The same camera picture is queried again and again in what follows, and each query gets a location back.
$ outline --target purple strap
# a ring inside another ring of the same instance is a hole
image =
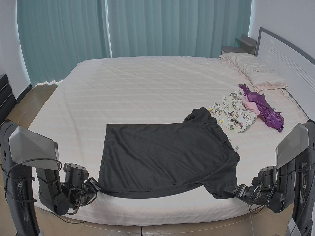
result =
[[[266,102],[265,95],[260,95],[257,92],[251,92],[245,84],[238,84],[238,87],[243,89],[244,94],[247,95],[248,101],[256,103],[260,112],[262,120],[268,127],[276,128],[279,132],[283,130],[284,118],[279,112],[274,111]]]

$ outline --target fitted sheet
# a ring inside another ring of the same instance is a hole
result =
[[[98,179],[106,124],[183,122],[192,109],[208,108],[249,80],[228,62],[198,57],[127,57],[86,60],[61,82],[29,129],[58,143],[62,163],[87,168]],[[307,117],[283,89],[263,90],[285,122],[280,133],[261,119],[244,133],[222,127],[241,159],[238,184],[250,185],[258,171],[275,165],[275,148]],[[60,171],[61,180],[64,172]],[[33,183],[36,206],[38,181]],[[125,199],[99,193],[72,218],[111,225],[157,225],[223,220],[248,212],[236,199],[215,199],[203,186],[154,199]]]

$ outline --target pillowcase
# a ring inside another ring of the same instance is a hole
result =
[[[286,81],[259,58],[249,53],[225,53],[219,56],[236,66],[250,80],[256,92],[287,88]]]

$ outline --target pile of clothes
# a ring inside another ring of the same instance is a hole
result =
[[[251,92],[245,85],[238,85],[229,96],[223,95],[222,104],[215,103],[209,107],[213,117],[221,126],[243,132],[255,123],[260,114],[268,127],[283,130],[284,118],[267,103],[264,94]]]

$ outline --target wall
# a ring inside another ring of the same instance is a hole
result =
[[[259,28],[292,42],[315,58],[315,0],[252,0],[249,36]]]
[[[15,98],[30,84],[20,46],[16,3],[0,0],[0,75],[7,74]]]

